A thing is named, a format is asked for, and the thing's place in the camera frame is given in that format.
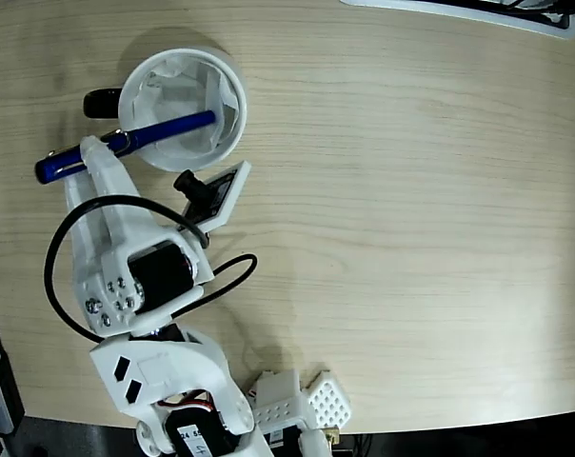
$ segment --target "robotic arm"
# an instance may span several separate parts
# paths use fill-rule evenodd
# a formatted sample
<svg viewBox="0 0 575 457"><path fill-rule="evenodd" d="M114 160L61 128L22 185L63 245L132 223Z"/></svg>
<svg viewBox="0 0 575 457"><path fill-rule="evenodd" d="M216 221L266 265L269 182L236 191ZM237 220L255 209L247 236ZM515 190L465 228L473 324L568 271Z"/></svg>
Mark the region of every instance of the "robotic arm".
<svg viewBox="0 0 575 457"><path fill-rule="evenodd" d="M100 196L139 196L104 143L84 138L81 151L87 172L65 179L70 211ZM246 398L221 348L172 323L202 303L214 278L204 233L226 223L249 170L243 162L205 184L183 173L175 185L190 200L183 227L161 227L148 209L120 204L84 213L71 227L74 292L103 339L90 356L116 407L139 421L137 439L150 457L330 456L320 427L350 417L327 373L309 392L293 370L269 374Z"/></svg>

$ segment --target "blue pen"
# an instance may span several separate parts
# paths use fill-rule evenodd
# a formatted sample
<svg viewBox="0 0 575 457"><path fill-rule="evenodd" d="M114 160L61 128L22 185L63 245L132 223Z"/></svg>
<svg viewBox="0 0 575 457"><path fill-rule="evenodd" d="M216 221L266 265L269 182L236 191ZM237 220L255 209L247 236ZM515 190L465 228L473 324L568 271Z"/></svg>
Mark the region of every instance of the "blue pen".
<svg viewBox="0 0 575 457"><path fill-rule="evenodd" d="M108 143L108 148L114 151L116 157L131 154L150 143L165 140L171 136L179 135L200 129L215 122L213 111L202 111L189 116L178 117L170 121L161 122L153 126L131 131L113 131L101 137ZM80 156L80 146L74 146L58 152L37 162L34 171L40 184L48 184L71 174L86 169Z"/></svg>

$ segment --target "black floor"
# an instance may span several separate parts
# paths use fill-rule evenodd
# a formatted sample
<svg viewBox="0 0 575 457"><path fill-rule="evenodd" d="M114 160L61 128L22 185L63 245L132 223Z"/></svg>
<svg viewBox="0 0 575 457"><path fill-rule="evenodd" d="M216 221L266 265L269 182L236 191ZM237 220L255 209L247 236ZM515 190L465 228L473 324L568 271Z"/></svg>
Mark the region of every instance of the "black floor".
<svg viewBox="0 0 575 457"><path fill-rule="evenodd" d="M25 418L7 442L13 457L121 457L144 455L125 428ZM352 448L353 437L340 447ZM484 427L375 434L368 457L575 456L575 412Z"/></svg>

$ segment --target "black rectangular hole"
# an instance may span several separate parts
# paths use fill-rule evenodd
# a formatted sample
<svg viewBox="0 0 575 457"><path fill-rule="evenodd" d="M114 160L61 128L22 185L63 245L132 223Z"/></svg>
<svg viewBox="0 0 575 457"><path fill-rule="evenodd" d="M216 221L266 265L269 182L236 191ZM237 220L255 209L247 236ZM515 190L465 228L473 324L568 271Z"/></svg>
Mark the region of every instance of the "black rectangular hole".
<svg viewBox="0 0 575 457"><path fill-rule="evenodd" d="M135 381L134 379L131 380L131 382L129 383L129 388L127 389L127 395L125 395L125 398L127 398L127 401L129 402L130 405L135 403L135 401L137 400L137 395L139 395L139 391L141 388L142 383L140 383L139 381Z"/></svg>
<svg viewBox="0 0 575 457"><path fill-rule="evenodd" d="M114 369L114 377L116 378L116 381L121 382L125 379L125 375L129 369L129 363L129 359L126 359L121 355L120 359L118 359L118 364L116 364L116 368Z"/></svg>

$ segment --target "black cable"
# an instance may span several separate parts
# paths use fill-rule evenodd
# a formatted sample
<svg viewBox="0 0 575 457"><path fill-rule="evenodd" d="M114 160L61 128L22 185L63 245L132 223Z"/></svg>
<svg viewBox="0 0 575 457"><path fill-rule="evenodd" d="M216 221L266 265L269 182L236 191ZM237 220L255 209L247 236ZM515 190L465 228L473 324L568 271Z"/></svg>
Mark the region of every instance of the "black cable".
<svg viewBox="0 0 575 457"><path fill-rule="evenodd" d="M52 274L54 273L55 268L55 261L57 259L57 253L59 252L59 248L61 247L61 243L63 242L64 238L69 232L69 229L78 222L78 220L83 217L84 215L90 213L91 211L103 207L108 206L115 206L115 205L124 205L128 207L138 207L143 209L148 209L150 211L156 212L161 214L168 219L172 220L176 224L180 224L184 226L190 233L192 233L201 243L203 248L209 246L209 239L198 227L196 227L192 222L190 222L186 217L184 217L179 212L174 211L173 209L167 208L160 203L153 202L147 198L137 197L134 195L106 195L102 197L92 198L75 209L73 209L63 220L63 222L59 225L57 231L52 236L49 244L49 250L47 251L47 257L44 263L44 289L47 293L47 297L49 298L50 305L55 310L57 315L61 318L63 322L65 322L68 327L74 330L76 333L84 336L85 338L91 340L93 343L101 343L103 338L95 335L94 333L86 330L76 321L74 321L66 311L63 309L59 300L57 299L57 295L55 294L54 284L52 282ZM222 265L220 268L221 271L226 269L226 264Z"/></svg>
<svg viewBox="0 0 575 457"><path fill-rule="evenodd" d="M230 292L234 288L243 284L243 282L246 281L249 276L251 276L251 273L253 273L253 271L258 266L258 258L254 254L238 255L234 259L230 259L229 261L222 264L220 267L216 268L213 271L213 274L215 276L217 276L218 274L222 273L225 269L233 267L233 266L240 264L242 262L245 262L247 260L249 260L251 263L249 264L248 269L246 269L243 272L243 274L241 274L241 276L237 277L237 279L235 279L231 283L228 283L223 288L218 288L216 291L212 292L211 294L206 295L205 297L199 298L198 300L192 302L187 307L184 307L182 309L175 311L173 314L171 314L171 318L176 319L176 318L186 314L187 312L190 312L190 311L193 311L197 308L200 308L202 305L205 305L205 304L207 304L207 303L209 303L209 302L211 302L217 298L220 298L222 295Z"/></svg>

